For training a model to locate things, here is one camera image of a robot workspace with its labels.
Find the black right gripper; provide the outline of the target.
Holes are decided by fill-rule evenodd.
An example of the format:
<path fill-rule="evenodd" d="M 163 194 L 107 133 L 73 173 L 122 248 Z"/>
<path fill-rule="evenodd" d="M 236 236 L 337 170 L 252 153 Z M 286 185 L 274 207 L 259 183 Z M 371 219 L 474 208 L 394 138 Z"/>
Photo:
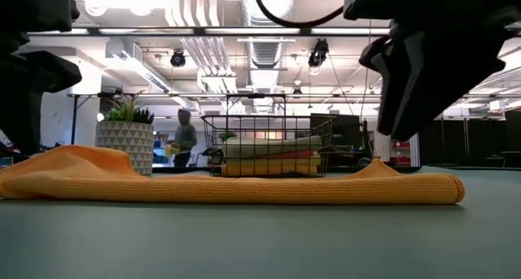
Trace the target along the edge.
<path fill-rule="evenodd" d="M 520 0 L 344 0 L 346 20 L 393 20 L 425 29 L 503 27 L 520 20 Z M 406 141 L 506 63 L 498 58 L 513 32 L 417 32 L 370 43 L 359 63 L 382 77 L 377 130 Z"/>

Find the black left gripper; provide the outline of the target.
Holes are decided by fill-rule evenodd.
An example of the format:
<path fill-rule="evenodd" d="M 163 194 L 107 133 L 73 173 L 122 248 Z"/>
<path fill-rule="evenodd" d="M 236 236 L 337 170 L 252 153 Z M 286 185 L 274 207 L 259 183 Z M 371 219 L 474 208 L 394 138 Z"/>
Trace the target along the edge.
<path fill-rule="evenodd" d="M 79 67 L 48 51 L 10 54 L 29 33 L 68 32 L 80 16 L 75 0 L 1 0 L 1 130 L 26 155 L 40 150 L 44 93 L 82 81 Z"/>

